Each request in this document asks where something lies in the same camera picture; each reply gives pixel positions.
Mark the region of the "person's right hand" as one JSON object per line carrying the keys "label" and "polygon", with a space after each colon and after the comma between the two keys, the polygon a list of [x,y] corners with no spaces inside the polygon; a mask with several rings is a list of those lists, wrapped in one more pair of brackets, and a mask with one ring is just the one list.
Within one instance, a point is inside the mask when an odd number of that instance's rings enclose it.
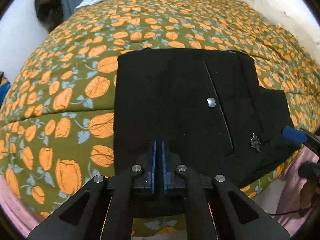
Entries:
{"label": "person's right hand", "polygon": [[300,217],[304,217],[313,208],[318,196],[317,183],[307,180],[300,191]]}

